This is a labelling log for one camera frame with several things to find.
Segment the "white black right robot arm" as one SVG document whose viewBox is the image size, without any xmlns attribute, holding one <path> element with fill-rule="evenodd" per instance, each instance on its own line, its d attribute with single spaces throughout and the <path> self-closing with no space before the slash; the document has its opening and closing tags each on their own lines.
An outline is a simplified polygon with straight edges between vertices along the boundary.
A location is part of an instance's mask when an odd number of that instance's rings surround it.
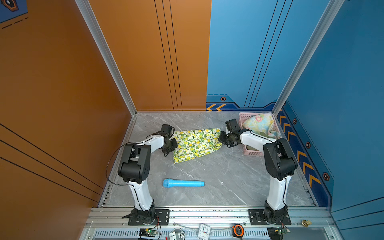
<svg viewBox="0 0 384 240">
<path fill-rule="evenodd" d="M 228 133 L 222 131 L 219 142 L 229 148 L 239 144 L 247 145 L 264 154 L 271 180 L 263 218 L 270 225 L 283 222 L 289 209 L 286 203 L 288 186 L 299 165 L 289 142 L 284 138 L 271 139 L 245 130 Z"/>
</svg>

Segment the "lemon print skirt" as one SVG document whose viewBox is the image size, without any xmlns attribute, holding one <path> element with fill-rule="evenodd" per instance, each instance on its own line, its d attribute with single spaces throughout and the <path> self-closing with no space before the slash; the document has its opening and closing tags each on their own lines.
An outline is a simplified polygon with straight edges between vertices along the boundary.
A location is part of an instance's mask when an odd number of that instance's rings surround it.
<svg viewBox="0 0 384 240">
<path fill-rule="evenodd" d="M 176 131 L 173 139 L 178 147 L 173 151 L 174 163 L 182 163 L 211 154 L 222 147 L 220 128 Z"/>
</svg>

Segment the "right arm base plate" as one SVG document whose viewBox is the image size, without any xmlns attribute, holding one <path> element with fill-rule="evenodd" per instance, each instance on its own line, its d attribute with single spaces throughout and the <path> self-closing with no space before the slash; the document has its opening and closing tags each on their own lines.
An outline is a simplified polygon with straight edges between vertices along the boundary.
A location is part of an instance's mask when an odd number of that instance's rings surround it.
<svg viewBox="0 0 384 240">
<path fill-rule="evenodd" d="M 288 214 L 288 209 L 271 210 L 271 209 L 249 209 L 250 223 L 253 226 L 258 225 L 280 225 L 289 226 L 292 224 Z"/>
</svg>

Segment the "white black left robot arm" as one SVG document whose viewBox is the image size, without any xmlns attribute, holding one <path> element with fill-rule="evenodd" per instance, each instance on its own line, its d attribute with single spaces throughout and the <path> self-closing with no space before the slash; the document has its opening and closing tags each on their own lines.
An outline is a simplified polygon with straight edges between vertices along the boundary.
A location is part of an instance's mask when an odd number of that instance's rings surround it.
<svg viewBox="0 0 384 240">
<path fill-rule="evenodd" d="M 122 151 L 118 175 L 123 183 L 114 183 L 108 174 L 106 179 L 112 185 L 130 188 L 135 205 L 128 215 L 122 217 L 129 220 L 129 225 L 158 226 L 160 224 L 147 181 L 151 167 L 151 154 L 160 149 L 166 157 L 177 147 L 177 140 L 173 138 L 173 134 L 157 132 L 149 135 L 142 142 L 125 143 L 115 150 L 114 154 Z"/>
</svg>

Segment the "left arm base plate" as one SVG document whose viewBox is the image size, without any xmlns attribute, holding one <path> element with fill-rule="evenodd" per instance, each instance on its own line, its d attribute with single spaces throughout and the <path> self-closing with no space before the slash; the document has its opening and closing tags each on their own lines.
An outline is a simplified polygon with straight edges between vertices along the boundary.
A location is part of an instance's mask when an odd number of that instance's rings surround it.
<svg viewBox="0 0 384 240">
<path fill-rule="evenodd" d="M 152 209 L 141 211 L 133 209 L 129 216 L 129 226 L 156 225 L 167 226 L 170 219 L 169 209 Z"/>
</svg>

